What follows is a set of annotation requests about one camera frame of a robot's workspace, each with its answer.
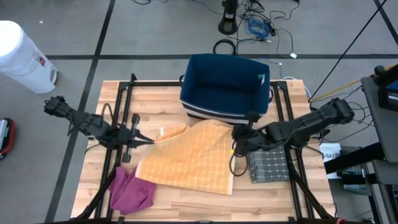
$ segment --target wooden table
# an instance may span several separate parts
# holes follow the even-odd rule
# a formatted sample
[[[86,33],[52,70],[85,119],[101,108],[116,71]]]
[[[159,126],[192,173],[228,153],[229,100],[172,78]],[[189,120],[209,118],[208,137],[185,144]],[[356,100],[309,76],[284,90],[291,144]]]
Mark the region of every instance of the wooden table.
[[[105,103],[109,103],[114,108],[118,85],[119,81],[104,81],[96,109],[97,114],[101,113]],[[287,85],[294,117],[310,112],[303,81],[289,80]],[[150,138],[158,135],[161,127],[175,126],[180,123],[195,124],[197,120],[190,119],[187,116],[179,100],[179,94],[179,86],[135,86],[132,91],[128,121],[131,120],[133,112],[139,113],[141,121],[138,128]],[[281,97],[282,106],[286,113],[283,94],[281,94]],[[123,113],[124,101],[121,105],[120,118]],[[106,111],[104,118],[111,122],[108,111]],[[274,100],[269,105],[267,114],[260,119],[257,125],[262,126],[278,120]],[[94,144],[97,144],[97,142],[90,141],[88,147]],[[310,146],[318,149],[317,142],[311,143]],[[122,166],[131,171],[145,149],[146,147],[142,146],[134,150],[130,164],[122,163]],[[105,148],[98,146],[86,153],[72,217],[80,214],[98,191],[105,152]],[[326,210],[330,214],[334,214],[335,208],[321,155],[307,148],[303,149],[302,155],[310,190]],[[245,165],[246,161],[243,158],[238,158],[236,172],[240,173]],[[234,177],[233,182],[232,196],[158,185],[154,205],[126,216],[126,221],[287,221],[287,217],[295,217],[289,182],[252,184],[249,172],[241,177]],[[304,196],[299,187],[298,189],[302,213],[304,217],[307,217]],[[106,214],[108,200],[109,192],[104,198],[103,217]],[[118,211],[113,212],[113,219],[117,220],[119,216]]]

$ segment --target gray cloth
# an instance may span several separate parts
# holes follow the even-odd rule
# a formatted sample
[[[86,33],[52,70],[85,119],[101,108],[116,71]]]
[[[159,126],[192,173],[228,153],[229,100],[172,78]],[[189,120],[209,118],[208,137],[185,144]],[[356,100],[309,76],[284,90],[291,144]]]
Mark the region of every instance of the gray cloth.
[[[283,146],[269,151],[250,152],[246,156],[246,160],[253,183],[289,181],[289,171]]]

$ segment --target fabric storage bin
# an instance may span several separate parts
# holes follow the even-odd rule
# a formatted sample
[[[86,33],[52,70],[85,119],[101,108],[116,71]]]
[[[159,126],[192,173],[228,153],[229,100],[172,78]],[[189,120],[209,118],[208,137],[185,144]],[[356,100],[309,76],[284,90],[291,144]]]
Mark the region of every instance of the fabric storage bin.
[[[246,58],[221,54],[192,55],[182,81],[180,100],[191,118],[247,123],[253,111],[267,113],[269,67]]]

